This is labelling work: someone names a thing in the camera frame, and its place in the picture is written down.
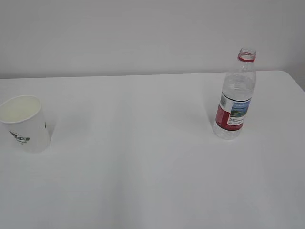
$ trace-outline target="clear plastic bottle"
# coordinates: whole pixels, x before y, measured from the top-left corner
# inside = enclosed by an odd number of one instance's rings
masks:
[[[255,50],[242,48],[236,65],[225,77],[213,127],[220,138],[234,139],[241,132],[256,83],[255,56]]]

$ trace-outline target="table surface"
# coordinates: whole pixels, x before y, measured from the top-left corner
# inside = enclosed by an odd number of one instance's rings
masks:
[[[224,73],[1,79],[33,94],[39,154],[0,126],[2,229],[305,228],[305,94],[257,73],[241,135],[212,131]]]

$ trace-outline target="label image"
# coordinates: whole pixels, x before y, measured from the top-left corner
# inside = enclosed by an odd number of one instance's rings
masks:
[[[225,130],[239,130],[242,128],[251,99],[236,101],[224,94],[220,98],[216,123]]]

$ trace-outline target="paper cup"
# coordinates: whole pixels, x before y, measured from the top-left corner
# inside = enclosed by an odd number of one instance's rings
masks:
[[[41,102],[35,96],[17,96],[0,105],[0,121],[26,152],[42,152],[50,144]]]

